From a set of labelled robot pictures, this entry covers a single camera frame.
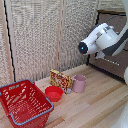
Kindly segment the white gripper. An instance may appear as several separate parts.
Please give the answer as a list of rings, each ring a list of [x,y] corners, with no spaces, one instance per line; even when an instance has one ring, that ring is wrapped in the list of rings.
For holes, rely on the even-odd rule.
[[[105,54],[102,51],[97,52],[95,59],[104,58]]]

